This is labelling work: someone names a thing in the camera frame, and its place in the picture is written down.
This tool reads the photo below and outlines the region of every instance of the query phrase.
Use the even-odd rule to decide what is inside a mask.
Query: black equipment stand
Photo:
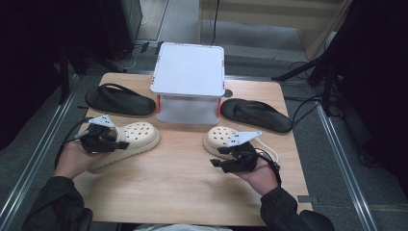
[[[359,1],[354,1],[351,3],[349,12],[344,20],[342,27],[334,36],[330,45],[319,57],[314,60],[278,77],[272,77],[272,81],[286,81],[294,76],[310,69],[315,68],[312,74],[309,76],[308,84],[312,87],[316,87],[326,76],[323,97],[322,97],[322,107],[325,113],[330,116],[330,92],[333,80],[339,75],[339,62],[343,58],[343,47],[347,47],[348,44],[348,32],[353,25],[353,22],[358,17],[358,11],[355,10],[358,8]]]

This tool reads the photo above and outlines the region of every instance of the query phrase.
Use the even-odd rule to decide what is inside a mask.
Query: black cable
[[[219,0],[217,0],[216,18],[214,19],[214,28],[213,28],[213,41],[211,42],[211,45],[213,45],[214,41],[216,40],[216,26],[217,26],[218,8],[219,8]]]
[[[306,100],[304,100],[304,101],[297,107],[296,111],[295,111],[294,114],[293,114],[292,128],[294,128],[294,127],[296,126],[296,124],[297,124],[300,120],[302,120],[305,116],[307,116],[308,114],[310,114],[315,108],[317,108],[317,107],[321,104],[321,96],[322,96],[322,94],[317,94],[317,95],[314,95],[314,96],[312,96],[312,97],[310,97],[310,98],[307,98]],[[309,112],[307,112],[306,114],[304,114],[300,119],[295,120],[296,115],[297,115],[297,113],[299,112],[300,108],[303,107],[303,105],[305,105],[306,103],[311,102],[311,101],[315,101],[315,102],[318,102],[318,103],[315,104],[315,106],[314,106],[312,109],[310,109]]]
[[[74,140],[69,140],[68,138],[71,136],[71,134],[74,132],[74,130],[75,130],[78,126],[82,125],[83,123],[88,122],[90,119],[92,119],[92,117],[84,117],[83,119],[81,119],[81,121],[77,122],[77,123],[69,130],[69,132],[66,134],[66,136],[65,136],[65,138],[64,138],[64,140],[63,140],[63,143],[61,144],[60,149],[58,150],[57,156],[55,157],[54,169],[57,168],[58,161],[60,160],[61,153],[63,152],[63,149],[64,149],[65,145],[66,145],[68,142],[74,141]]]

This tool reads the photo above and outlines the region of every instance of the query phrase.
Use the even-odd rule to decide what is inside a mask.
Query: gray floor
[[[169,0],[165,20],[157,41],[168,42],[198,42],[198,0]],[[208,44],[212,39],[211,21],[203,21],[201,41]],[[155,42],[146,53],[135,52],[123,60],[117,61],[123,66],[131,66],[129,72],[141,73],[152,71],[155,64]],[[215,45],[224,47],[225,72],[228,78],[245,78],[257,81],[269,81],[269,77],[278,76],[290,70],[293,62],[306,62],[300,41],[295,29],[276,28],[267,26],[245,25],[240,23],[217,23],[217,38]],[[92,65],[87,76],[79,76],[81,82],[73,95],[72,104],[66,110],[66,115],[57,127],[49,147],[43,150],[43,159],[39,161],[37,171],[30,172],[33,176],[29,189],[19,192],[21,200],[14,205],[16,210],[10,214],[7,229],[19,230],[39,189],[47,178],[52,175],[53,160],[59,143],[72,124],[85,114],[85,110],[78,106],[86,105],[84,95],[88,88],[99,83],[103,67]],[[304,80],[293,78],[281,83],[285,96],[306,98],[316,94]],[[57,90],[36,113],[20,132],[16,140],[0,152],[0,174],[3,176],[0,186],[0,202],[7,206],[9,193],[18,183],[21,174],[30,157],[36,155],[34,151],[37,143],[41,142],[42,134],[46,132],[47,124],[52,120],[58,107],[60,91]],[[300,102],[287,100],[289,114],[293,116]],[[313,104],[307,104],[299,114],[303,115]],[[343,168],[339,165],[338,155],[333,149],[330,136],[327,133],[319,111],[314,110],[293,129],[300,161],[306,178],[309,195],[312,197],[313,207],[328,216],[335,224],[336,230],[407,230],[408,204],[400,190],[396,179],[383,168],[368,168],[361,165],[357,148],[351,138],[346,125],[340,118],[328,118],[336,131],[336,137],[342,146],[341,152],[346,157],[351,172],[361,190],[363,201],[369,206],[374,226],[368,229],[362,224],[364,215],[356,209],[353,191],[347,184]],[[115,223],[95,222],[91,230],[115,230]]]

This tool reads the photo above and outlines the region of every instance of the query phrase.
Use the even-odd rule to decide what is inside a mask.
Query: clog ventilation hole
[[[126,130],[124,131],[125,133],[130,133],[132,134],[135,140],[138,140],[139,137],[141,136],[147,136],[149,134],[150,126],[146,126],[146,123],[137,123],[137,124],[132,124],[131,126],[127,127]]]

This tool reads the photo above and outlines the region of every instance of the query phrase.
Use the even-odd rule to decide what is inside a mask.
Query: black sleeve
[[[277,187],[261,198],[261,218],[269,230],[312,231],[297,214],[296,200]]]
[[[78,230],[84,199],[69,178],[52,177],[41,189],[22,230]]]

